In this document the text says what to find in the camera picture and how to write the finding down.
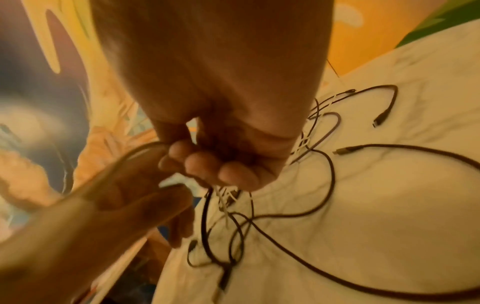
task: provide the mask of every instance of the person's right hand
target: person's right hand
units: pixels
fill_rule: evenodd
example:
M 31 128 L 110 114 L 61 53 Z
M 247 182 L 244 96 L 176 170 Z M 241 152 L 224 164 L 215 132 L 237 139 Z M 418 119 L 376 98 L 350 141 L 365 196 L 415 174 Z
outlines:
M 107 58 L 172 144 L 162 170 L 248 191 L 278 177 L 320 83 L 332 0 L 91 6 Z

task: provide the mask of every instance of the mural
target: mural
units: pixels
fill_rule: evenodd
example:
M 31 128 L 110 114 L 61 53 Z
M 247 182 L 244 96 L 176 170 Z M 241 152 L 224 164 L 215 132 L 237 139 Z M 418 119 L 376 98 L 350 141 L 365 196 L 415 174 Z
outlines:
M 89 1 L 0 6 L 0 219 L 21 225 L 156 135 L 103 56 Z M 479 15 L 480 0 L 337 0 L 322 85 Z

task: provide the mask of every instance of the wire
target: wire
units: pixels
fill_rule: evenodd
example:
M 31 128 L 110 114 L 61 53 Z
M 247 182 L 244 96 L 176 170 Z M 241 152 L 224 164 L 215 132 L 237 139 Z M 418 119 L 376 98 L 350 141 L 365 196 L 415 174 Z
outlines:
M 392 110 L 392 107 L 393 107 L 393 105 L 395 103 L 395 100 L 397 98 L 397 94 L 398 94 L 397 86 L 395 86 L 395 85 L 375 86 L 375 87 L 364 89 L 364 90 L 359 91 L 359 92 L 355 92 L 354 90 L 348 90 L 348 91 L 345 91 L 341 94 L 346 93 L 346 94 L 350 94 L 350 95 L 348 95 L 346 97 L 343 97 L 343 98 L 341 98 L 341 99 L 339 99 L 335 102 L 339 102 L 339 101 L 344 100 L 344 99 L 346 99 L 350 96 L 360 94 L 360 93 L 363 93 L 363 92 L 366 92 L 366 91 L 369 91 L 369 90 L 378 89 L 378 88 L 393 89 L 393 96 L 392 96 L 389 107 L 386 110 L 384 110 L 375 119 L 374 124 L 373 124 L 373 126 L 375 127 L 375 126 L 381 125 L 385 121 L 385 119 L 389 116 L 390 111 Z M 324 103 L 326 100 L 324 100 L 321 103 L 319 103 L 317 100 L 315 100 L 316 101 L 316 107 L 314 109 L 316 109 L 316 116 L 315 116 L 315 118 L 313 118 L 313 116 L 309 117 L 310 119 L 315 119 L 315 122 L 314 122 L 311 130 L 309 131 L 309 133 L 307 135 L 307 138 L 311 134 L 315 125 L 317 124 L 317 121 L 318 121 L 318 118 L 319 118 L 319 115 L 320 115 L 320 110 L 325 108 L 325 107 L 320 108 L 320 105 L 322 103 Z M 283 251 L 284 253 L 286 253 L 287 255 L 289 255 L 290 257 L 295 259 L 296 261 L 298 261 L 300 264 L 302 264 L 306 268 L 310 269 L 311 271 L 313 271 L 313 272 L 315 272 L 315 273 L 317 273 L 317 274 L 319 274 L 319 275 L 321 275 L 321 276 L 323 276 L 323 277 L 325 277 L 325 278 L 327 278 L 331 281 L 334 281 L 334 282 L 336 282 L 336 283 L 338 283 L 342 286 L 348 287 L 350 289 L 354 289 L 354 290 L 357 290 L 357 291 L 360 291 L 360 292 L 364 292 L 364 293 L 368 293 L 368 294 L 376 295 L 376 296 L 403 299 L 403 300 L 411 300 L 411 301 L 451 302 L 451 301 L 460 301 L 460 300 L 466 300 L 466 299 L 472 299 L 472 298 L 480 297 L 480 286 L 474 286 L 472 288 L 468 288 L 468 289 L 464 289 L 464 290 L 451 290 L 451 291 L 437 292 L 437 293 L 416 293 L 416 292 L 380 289 L 380 288 L 374 288 L 374 287 L 370 287 L 370 286 L 360 285 L 360 284 L 342 279 L 338 276 L 335 276 L 331 273 L 328 273 L 326 271 L 323 271 L 323 270 L 313 266 L 312 264 L 308 263 L 307 261 L 305 261 L 302 258 L 295 255 L 292 251 L 285 248 L 283 245 L 278 243 L 275 239 L 273 239 L 270 235 L 268 235 L 265 231 L 263 231 L 261 228 L 259 228 L 257 226 L 255 221 L 260 220 L 260 219 L 265 219 L 265 218 L 278 218 L 278 219 L 284 218 L 284 219 L 286 219 L 286 218 L 298 218 L 298 217 L 309 216 L 309 215 L 312 215 L 312 214 L 320 211 L 329 202 L 329 200 L 330 200 L 330 198 L 333 194 L 333 191 L 335 189 L 335 183 L 336 183 L 334 164 L 332 162 L 332 159 L 325 152 L 320 151 L 320 150 L 316 150 L 315 147 L 318 146 L 331 133 L 333 133 L 333 131 L 335 131 L 337 129 L 337 127 L 340 125 L 342 119 L 341 119 L 341 116 L 336 112 L 328 112 L 328 113 L 324 113 L 324 115 L 334 115 L 334 116 L 336 116 L 337 117 L 337 123 L 333 126 L 333 128 L 330 131 L 328 131 L 315 144 L 313 144 L 311 147 L 307 146 L 307 151 L 305 151 L 302 155 L 300 155 L 299 157 L 294 159 L 290 163 L 290 165 L 295 163 L 295 162 L 298 162 L 300 159 L 305 157 L 310 151 L 321 154 L 322 156 L 324 156 L 328 161 L 328 164 L 329 164 L 329 167 L 330 167 L 330 175 L 331 175 L 331 181 L 330 181 L 329 189 L 328 189 L 328 192 L 327 192 L 325 198 L 314 208 L 312 208 L 310 210 L 303 211 L 303 212 L 299 212 L 299 213 L 291 213 L 291 214 L 283 214 L 283 213 L 274 214 L 273 213 L 273 214 L 254 215 L 254 203 L 253 203 L 253 199 L 252 199 L 252 194 L 250 193 L 250 204 L 251 204 L 251 210 L 252 210 L 251 217 L 248 217 L 248 216 L 246 216 L 242 213 L 239 213 L 239 212 L 229 212 L 228 213 L 228 216 L 232 220 L 234 220 L 234 223 L 237 226 L 237 230 L 233 233 L 233 235 L 230 239 L 229 245 L 228 245 L 229 262 L 220 261 L 213 254 L 213 252 L 210 248 L 210 244 L 209 244 L 208 239 L 209 239 L 209 235 L 210 235 L 210 232 L 211 232 L 212 228 L 207 230 L 207 213 L 208 213 L 208 208 L 209 208 L 209 204 L 210 204 L 210 200 L 211 200 L 211 197 L 212 197 L 213 190 L 211 188 L 208 190 L 207 195 L 206 195 L 206 199 L 205 199 L 205 204 L 204 204 L 204 207 L 203 207 L 202 217 L 201 217 L 201 229 L 200 229 L 201 241 L 202 241 L 202 245 L 205 249 L 205 252 L 206 252 L 207 256 L 211 259 L 212 263 L 217 264 L 217 265 L 219 265 L 223 268 L 223 274 L 222 274 L 221 279 L 219 281 L 218 289 L 217 289 L 217 291 L 215 292 L 215 294 L 212 298 L 213 302 L 217 303 L 217 301 L 220 298 L 220 295 L 225 292 L 225 288 L 226 288 L 226 286 L 228 284 L 228 281 L 230 279 L 233 267 L 235 267 L 238 263 L 240 263 L 240 261 L 243 258 L 243 251 L 245 249 L 244 241 L 245 241 L 245 238 L 247 236 L 247 233 L 248 233 L 250 227 L 254 227 L 261 235 L 263 235 L 266 239 L 268 239 L 271 243 L 273 243 L 277 248 L 279 248 L 281 251 Z M 365 144 L 365 145 L 359 145 L 359 146 L 350 146 L 350 147 L 340 148 L 340 149 L 337 149 L 336 151 L 334 151 L 333 153 L 336 154 L 336 155 L 346 155 L 346 154 L 354 153 L 354 152 L 359 151 L 359 150 L 364 149 L 364 148 L 372 148 L 372 147 L 409 149 L 409 150 L 416 150 L 416 151 L 441 155 L 441 156 L 450 157 L 450 158 L 456 159 L 458 161 L 461 161 L 461 162 L 463 162 L 465 164 L 468 164 L 468 165 L 472 166 L 473 168 L 480 171 L 480 163 L 478 163 L 477 161 L 475 161 L 473 159 L 470 159 L 466 156 L 456 154 L 456 153 L 453 153 L 453 152 L 448 152 L 448 151 L 443 151 L 443 150 L 438 150 L 438 149 L 432 149 L 432 148 L 426 148 L 426 147 L 420 147 L 420 146 L 413 146 L 413 145 Z M 234 216 L 240 216 L 244 219 L 244 221 L 242 223 L 238 223 L 238 221 L 236 221 L 236 219 L 234 219 Z M 245 232 L 245 234 L 243 234 L 242 227 L 245 226 L 245 225 L 248 225 L 248 227 L 247 227 L 247 231 Z M 232 254 L 232 250 L 233 250 L 233 243 L 234 243 L 234 240 L 235 240 L 237 235 L 240 237 L 240 245 L 239 245 L 239 247 L 237 247 L 237 251 L 240 252 L 240 257 L 235 259 L 233 257 L 233 254 Z

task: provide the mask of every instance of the table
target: table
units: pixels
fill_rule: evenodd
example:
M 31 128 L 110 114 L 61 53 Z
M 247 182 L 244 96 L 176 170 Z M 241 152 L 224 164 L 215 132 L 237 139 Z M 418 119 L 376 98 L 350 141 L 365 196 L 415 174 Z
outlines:
M 372 120 L 392 92 L 375 90 L 332 105 L 340 127 L 319 148 L 332 156 L 336 189 L 328 207 L 301 219 L 259 220 L 279 243 L 318 268 L 376 288 L 441 292 L 480 285 L 480 174 L 448 158 L 416 151 L 370 148 L 345 156 L 332 151 L 366 143 L 404 143 L 444 149 L 480 160 L 480 21 L 428 36 L 385 54 L 322 89 L 318 99 L 355 88 L 395 84 L 398 99 L 378 128 Z M 313 141 L 336 122 L 326 116 Z M 255 213 L 306 210 L 325 196 L 330 172 L 311 155 L 253 193 Z M 201 202 L 194 238 L 200 238 Z M 235 210 L 248 214 L 244 195 Z M 209 222 L 220 216 L 214 202 Z M 227 260 L 219 223 L 213 251 Z M 154 304 L 210 303 L 221 269 L 190 268 L 189 242 L 171 252 Z M 205 261 L 202 248 L 190 255 Z M 402 303 L 331 282 L 279 251 L 255 230 L 232 273 L 222 303 Z

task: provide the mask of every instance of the marble surface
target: marble surface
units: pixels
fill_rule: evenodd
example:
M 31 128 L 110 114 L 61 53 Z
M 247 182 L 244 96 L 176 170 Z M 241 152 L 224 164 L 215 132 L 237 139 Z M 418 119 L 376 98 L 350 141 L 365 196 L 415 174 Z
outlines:
M 480 161 L 480 21 L 393 50 L 321 90 L 318 98 L 380 84 L 395 84 L 399 93 L 390 117 L 378 128 L 372 127 L 372 120 L 388 106 L 389 90 L 361 94 L 328 109 L 340 113 L 342 124 L 319 146 L 332 156 L 337 175 L 327 208 L 302 219 L 257 223 L 316 267 L 359 284 L 410 292 L 480 285 L 479 172 L 455 160 L 415 151 L 370 148 L 332 155 L 344 146 L 404 143 Z M 322 119 L 313 141 L 335 119 Z M 253 194 L 255 213 L 309 209 L 325 196 L 329 182 L 327 161 L 311 155 Z M 209 223 L 221 216 L 217 205 L 212 205 Z M 202 207 L 203 202 L 196 209 L 196 238 L 200 238 Z M 248 214 L 248 196 L 234 209 Z M 227 229 L 220 223 L 211 234 L 212 249 L 225 259 L 232 231 L 233 225 Z M 256 231 L 245 246 L 245 257 L 233 271 L 222 303 L 403 302 L 331 282 Z M 190 268 L 187 248 L 188 241 L 170 254 L 154 304 L 210 303 L 221 270 Z M 191 253 L 191 261 L 206 261 L 200 246 Z

